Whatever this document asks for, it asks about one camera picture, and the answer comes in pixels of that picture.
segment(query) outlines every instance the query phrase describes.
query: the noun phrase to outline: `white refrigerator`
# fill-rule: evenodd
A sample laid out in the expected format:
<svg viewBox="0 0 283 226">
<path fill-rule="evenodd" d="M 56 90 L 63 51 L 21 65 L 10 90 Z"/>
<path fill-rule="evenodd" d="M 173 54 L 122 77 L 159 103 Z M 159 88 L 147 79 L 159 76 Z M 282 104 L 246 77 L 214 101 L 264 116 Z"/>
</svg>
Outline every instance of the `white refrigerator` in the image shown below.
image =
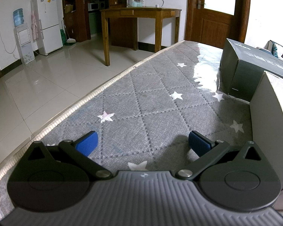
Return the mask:
<svg viewBox="0 0 283 226">
<path fill-rule="evenodd" d="M 37 45 L 39 53 L 47 55 L 63 47 L 57 0 L 32 0 L 33 12 L 38 27 Z"/>
</svg>

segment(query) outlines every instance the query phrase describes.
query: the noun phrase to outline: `black box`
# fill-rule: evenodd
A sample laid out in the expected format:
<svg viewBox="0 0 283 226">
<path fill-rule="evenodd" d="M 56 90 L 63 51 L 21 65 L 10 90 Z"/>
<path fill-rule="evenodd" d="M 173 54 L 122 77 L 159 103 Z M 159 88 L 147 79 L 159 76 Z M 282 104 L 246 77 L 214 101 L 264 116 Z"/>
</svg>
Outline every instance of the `black box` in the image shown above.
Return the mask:
<svg viewBox="0 0 283 226">
<path fill-rule="evenodd" d="M 244 43 L 226 39 L 220 60 L 223 92 L 251 101 L 263 71 L 283 78 L 283 60 Z"/>
</svg>

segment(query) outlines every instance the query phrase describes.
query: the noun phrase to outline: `wooden table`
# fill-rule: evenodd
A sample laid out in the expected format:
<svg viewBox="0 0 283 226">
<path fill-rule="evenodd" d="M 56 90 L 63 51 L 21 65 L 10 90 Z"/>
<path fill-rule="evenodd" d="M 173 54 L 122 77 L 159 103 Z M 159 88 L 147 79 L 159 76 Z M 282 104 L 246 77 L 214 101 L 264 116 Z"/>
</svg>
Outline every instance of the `wooden table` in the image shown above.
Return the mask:
<svg viewBox="0 0 283 226">
<path fill-rule="evenodd" d="M 158 7 L 124 7 L 101 10 L 105 65 L 110 65 L 108 18 L 151 18 L 155 19 L 155 52 L 161 50 L 162 21 L 175 17 L 175 43 L 178 42 L 181 9 Z M 137 37 L 134 50 L 137 50 Z"/>
</svg>

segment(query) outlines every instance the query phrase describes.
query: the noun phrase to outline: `green kitchen cabinet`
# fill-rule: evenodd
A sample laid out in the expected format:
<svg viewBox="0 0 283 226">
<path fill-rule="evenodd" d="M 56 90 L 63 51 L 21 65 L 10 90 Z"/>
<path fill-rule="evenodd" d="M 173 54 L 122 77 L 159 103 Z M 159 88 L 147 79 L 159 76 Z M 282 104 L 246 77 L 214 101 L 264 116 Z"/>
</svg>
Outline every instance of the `green kitchen cabinet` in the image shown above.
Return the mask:
<svg viewBox="0 0 283 226">
<path fill-rule="evenodd" d="M 98 34 L 102 32 L 101 12 L 89 13 L 90 34 Z"/>
</svg>

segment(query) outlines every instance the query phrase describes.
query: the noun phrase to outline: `butterfly pillow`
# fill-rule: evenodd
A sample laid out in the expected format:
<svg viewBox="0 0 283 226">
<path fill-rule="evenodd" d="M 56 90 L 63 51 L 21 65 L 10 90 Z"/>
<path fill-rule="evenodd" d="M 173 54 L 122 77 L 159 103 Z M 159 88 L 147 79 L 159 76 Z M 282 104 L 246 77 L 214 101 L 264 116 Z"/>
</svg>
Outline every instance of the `butterfly pillow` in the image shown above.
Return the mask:
<svg viewBox="0 0 283 226">
<path fill-rule="evenodd" d="M 281 45 L 275 43 L 275 44 L 273 45 L 272 54 L 273 54 L 275 57 L 277 57 L 277 58 L 283 60 L 283 47 L 282 47 Z"/>
</svg>

